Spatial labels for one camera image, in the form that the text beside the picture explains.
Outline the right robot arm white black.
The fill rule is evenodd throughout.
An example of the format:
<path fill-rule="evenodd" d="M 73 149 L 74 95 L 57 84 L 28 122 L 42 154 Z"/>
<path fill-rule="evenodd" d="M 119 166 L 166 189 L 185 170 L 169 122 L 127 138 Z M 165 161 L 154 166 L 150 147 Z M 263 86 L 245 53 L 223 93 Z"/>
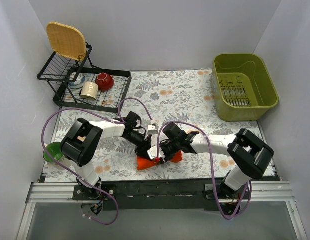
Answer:
<path fill-rule="evenodd" d="M 201 130 L 186 133 L 171 122 L 161 130 L 167 137 L 156 146 L 156 157 L 168 162 L 178 152 L 186 154 L 218 154 L 231 157 L 236 167 L 224 177 L 218 187 L 218 194 L 232 199 L 251 180 L 263 178 L 274 150 L 246 128 L 236 134 L 206 135 Z"/>

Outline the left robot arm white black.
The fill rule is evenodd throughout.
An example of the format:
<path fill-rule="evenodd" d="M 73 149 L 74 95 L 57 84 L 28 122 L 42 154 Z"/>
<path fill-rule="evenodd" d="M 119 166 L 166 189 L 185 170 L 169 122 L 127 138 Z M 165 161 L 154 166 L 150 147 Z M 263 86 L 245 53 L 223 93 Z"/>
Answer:
<path fill-rule="evenodd" d="M 66 159 L 71 160 L 75 172 L 79 175 L 76 180 L 81 192 L 90 200 L 101 196 L 102 181 L 95 172 L 93 159 L 100 140 L 121 137 L 136 146 L 136 155 L 150 162 L 148 150 L 151 148 L 151 137 L 138 132 L 138 122 L 141 118 L 134 112 L 129 112 L 120 124 L 120 119 L 93 122 L 83 118 L 75 121 L 60 143 L 60 150 Z"/>

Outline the orange t shirt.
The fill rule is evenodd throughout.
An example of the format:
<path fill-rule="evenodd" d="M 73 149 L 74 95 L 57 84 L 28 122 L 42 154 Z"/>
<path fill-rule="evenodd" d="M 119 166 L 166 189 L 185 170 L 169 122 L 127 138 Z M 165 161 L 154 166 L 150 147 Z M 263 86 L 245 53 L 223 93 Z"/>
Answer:
<path fill-rule="evenodd" d="M 142 171 L 149 168 L 152 168 L 154 166 L 158 166 L 161 164 L 164 164 L 164 160 L 161 158 L 160 160 L 148 160 L 146 158 L 142 158 L 140 156 L 137 156 L 137 170 Z M 179 163 L 183 160 L 183 154 L 182 151 L 177 152 L 174 157 L 169 160 L 171 163 Z"/>

